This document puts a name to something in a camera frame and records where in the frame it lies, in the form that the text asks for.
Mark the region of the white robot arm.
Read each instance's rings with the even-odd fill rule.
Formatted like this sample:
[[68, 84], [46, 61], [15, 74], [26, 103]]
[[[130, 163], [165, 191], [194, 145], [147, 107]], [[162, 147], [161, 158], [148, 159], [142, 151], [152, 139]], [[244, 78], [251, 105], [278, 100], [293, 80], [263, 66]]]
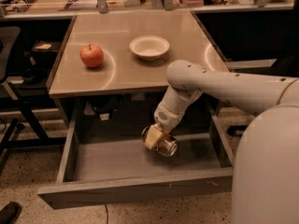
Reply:
[[233, 172], [232, 224], [299, 224], [299, 80], [209, 71], [184, 60], [166, 70], [168, 88], [142, 140], [165, 156], [186, 109], [208, 94], [255, 117], [241, 137]]

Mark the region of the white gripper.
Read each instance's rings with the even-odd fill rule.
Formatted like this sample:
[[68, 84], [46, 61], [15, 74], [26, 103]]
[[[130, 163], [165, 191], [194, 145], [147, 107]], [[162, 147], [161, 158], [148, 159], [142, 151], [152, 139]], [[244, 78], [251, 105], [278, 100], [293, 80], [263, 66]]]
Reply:
[[144, 145], [148, 149], [155, 149], [164, 133], [171, 133], [179, 125], [182, 117], [182, 114], [169, 111], [162, 103], [159, 103], [154, 112], [154, 119], [157, 124], [146, 127], [143, 132]]

